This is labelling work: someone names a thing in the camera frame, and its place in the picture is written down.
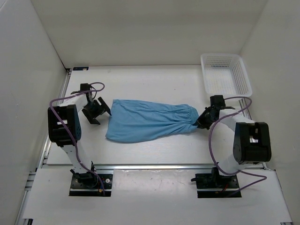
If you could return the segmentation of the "light blue shorts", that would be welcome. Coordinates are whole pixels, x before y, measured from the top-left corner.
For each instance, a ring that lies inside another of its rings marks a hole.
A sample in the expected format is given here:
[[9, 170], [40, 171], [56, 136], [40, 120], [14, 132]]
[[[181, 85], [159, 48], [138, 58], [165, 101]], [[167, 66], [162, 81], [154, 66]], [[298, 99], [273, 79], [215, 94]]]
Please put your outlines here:
[[117, 143], [139, 143], [197, 129], [197, 110], [187, 104], [170, 105], [115, 99], [106, 138]]

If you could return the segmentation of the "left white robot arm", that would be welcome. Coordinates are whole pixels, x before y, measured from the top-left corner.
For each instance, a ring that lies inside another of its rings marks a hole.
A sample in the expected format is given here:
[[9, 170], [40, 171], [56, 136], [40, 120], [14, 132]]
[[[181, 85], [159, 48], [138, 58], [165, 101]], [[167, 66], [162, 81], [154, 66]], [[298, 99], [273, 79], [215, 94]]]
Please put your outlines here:
[[111, 110], [97, 93], [105, 88], [102, 82], [82, 83], [80, 89], [69, 96], [53, 99], [47, 110], [50, 141], [60, 147], [73, 165], [71, 173], [78, 182], [92, 188], [101, 182], [97, 170], [80, 144], [82, 128], [79, 113], [82, 112], [91, 125], [100, 125], [97, 117]]

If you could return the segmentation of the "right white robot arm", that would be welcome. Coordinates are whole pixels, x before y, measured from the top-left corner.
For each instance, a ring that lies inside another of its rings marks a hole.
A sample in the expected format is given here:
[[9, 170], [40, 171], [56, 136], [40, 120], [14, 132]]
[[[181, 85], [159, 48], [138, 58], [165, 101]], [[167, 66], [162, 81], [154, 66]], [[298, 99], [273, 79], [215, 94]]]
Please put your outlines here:
[[[222, 187], [227, 180], [243, 172], [251, 165], [269, 162], [271, 159], [271, 144], [269, 126], [265, 122], [255, 122], [242, 115], [251, 104], [249, 97], [244, 108], [236, 111], [227, 106], [225, 101], [242, 98], [242, 96], [225, 98], [222, 95], [210, 97], [210, 106], [198, 117], [195, 125], [199, 129], [209, 131], [208, 147], [214, 167], [211, 170], [210, 181], [215, 187]], [[234, 132], [232, 154], [223, 161], [217, 162], [212, 149], [212, 137], [215, 127], [222, 123]]]

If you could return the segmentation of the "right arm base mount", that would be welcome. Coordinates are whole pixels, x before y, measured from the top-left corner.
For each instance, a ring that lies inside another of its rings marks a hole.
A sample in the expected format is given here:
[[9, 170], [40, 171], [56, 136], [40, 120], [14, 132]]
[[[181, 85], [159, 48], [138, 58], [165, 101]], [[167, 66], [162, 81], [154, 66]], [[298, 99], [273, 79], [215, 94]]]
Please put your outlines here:
[[213, 175], [197, 173], [191, 179], [196, 184], [197, 198], [241, 198], [237, 176]]

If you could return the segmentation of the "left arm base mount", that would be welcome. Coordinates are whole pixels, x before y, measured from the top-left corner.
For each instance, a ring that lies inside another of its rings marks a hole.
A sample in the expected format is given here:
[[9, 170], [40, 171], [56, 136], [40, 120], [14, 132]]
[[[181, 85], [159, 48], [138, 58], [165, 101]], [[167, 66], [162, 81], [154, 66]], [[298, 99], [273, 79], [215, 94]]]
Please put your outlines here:
[[111, 197], [113, 174], [98, 173], [97, 176], [90, 172], [75, 173], [73, 169], [70, 183], [69, 196]]

